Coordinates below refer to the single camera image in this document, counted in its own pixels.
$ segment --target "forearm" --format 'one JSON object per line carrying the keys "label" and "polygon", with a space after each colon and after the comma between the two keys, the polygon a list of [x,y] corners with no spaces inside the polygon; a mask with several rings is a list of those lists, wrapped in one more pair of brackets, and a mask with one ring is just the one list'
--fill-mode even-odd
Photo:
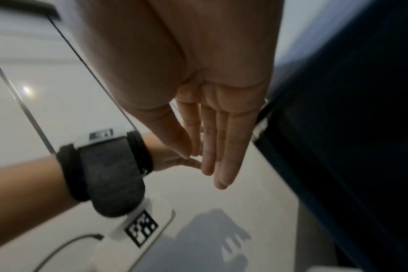
{"label": "forearm", "polygon": [[77,203],[55,156],[0,169],[0,245]]}

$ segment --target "gray fabric wrist strap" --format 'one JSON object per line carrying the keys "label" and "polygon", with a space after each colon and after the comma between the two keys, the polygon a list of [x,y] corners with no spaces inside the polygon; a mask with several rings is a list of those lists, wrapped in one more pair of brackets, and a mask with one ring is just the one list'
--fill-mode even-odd
{"label": "gray fabric wrist strap", "polygon": [[145,185],[126,138],[79,149],[87,191],[97,212],[123,216],[143,200]]}

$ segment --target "bare skin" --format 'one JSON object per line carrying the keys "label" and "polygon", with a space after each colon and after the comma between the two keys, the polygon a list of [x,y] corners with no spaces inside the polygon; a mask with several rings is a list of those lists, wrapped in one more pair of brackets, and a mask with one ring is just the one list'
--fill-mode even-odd
{"label": "bare skin", "polygon": [[[143,140],[155,171],[178,165],[201,167],[197,160],[181,158],[153,134]],[[55,156],[0,169],[0,246],[77,204]]]}
{"label": "bare skin", "polygon": [[[63,0],[58,10],[118,103],[225,189],[264,103],[283,0]],[[169,102],[176,99],[184,128]]]}

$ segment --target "black wrist strap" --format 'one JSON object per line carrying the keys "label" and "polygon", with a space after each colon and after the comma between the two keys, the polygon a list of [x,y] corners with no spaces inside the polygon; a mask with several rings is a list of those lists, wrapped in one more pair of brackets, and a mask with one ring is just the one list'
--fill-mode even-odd
{"label": "black wrist strap", "polygon": [[66,184],[74,199],[80,202],[89,200],[82,161],[74,145],[61,147],[56,153],[56,158],[62,167]]}
{"label": "black wrist strap", "polygon": [[146,144],[137,130],[130,131],[126,134],[132,154],[137,162],[138,169],[142,177],[153,171],[153,160]]}

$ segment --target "hand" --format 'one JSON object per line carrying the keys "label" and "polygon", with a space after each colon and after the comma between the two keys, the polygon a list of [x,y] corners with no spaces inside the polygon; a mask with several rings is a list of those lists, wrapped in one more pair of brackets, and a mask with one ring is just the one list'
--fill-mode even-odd
{"label": "hand", "polygon": [[201,168],[199,161],[180,157],[179,154],[169,149],[152,133],[143,135],[143,141],[152,156],[154,171],[161,171],[178,165]]}
{"label": "hand", "polygon": [[[118,103],[219,189],[242,164],[267,92],[283,0],[62,0],[63,21]],[[169,102],[176,98],[185,129]]]}

